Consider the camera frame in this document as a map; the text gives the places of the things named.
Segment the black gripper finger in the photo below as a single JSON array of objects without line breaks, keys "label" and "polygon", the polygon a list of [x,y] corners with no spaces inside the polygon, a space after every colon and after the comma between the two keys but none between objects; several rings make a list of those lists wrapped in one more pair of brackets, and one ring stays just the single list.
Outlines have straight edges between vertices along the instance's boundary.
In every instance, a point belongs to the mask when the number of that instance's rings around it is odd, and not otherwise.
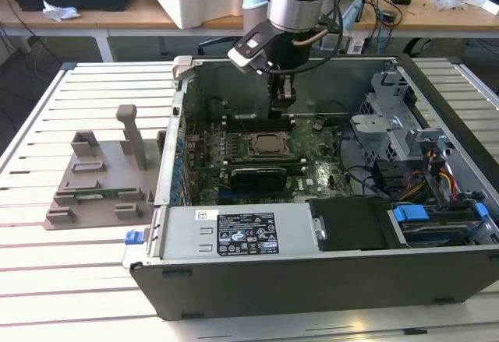
[{"label": "black gripper finger", "polygon": [[269,119],[280,118],[282,112],[287,111],[296,102],[294,78],[294,75],[270,75],[268,77]]}]

